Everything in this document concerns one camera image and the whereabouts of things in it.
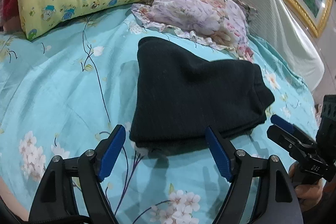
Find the right hand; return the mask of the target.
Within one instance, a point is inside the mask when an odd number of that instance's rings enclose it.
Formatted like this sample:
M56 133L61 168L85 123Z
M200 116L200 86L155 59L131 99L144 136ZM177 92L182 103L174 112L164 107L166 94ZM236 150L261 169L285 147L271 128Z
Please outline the right hand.
M294 189L302 212L308 211L315 207L322 198L323 179L320 179L313 185L299 185Z

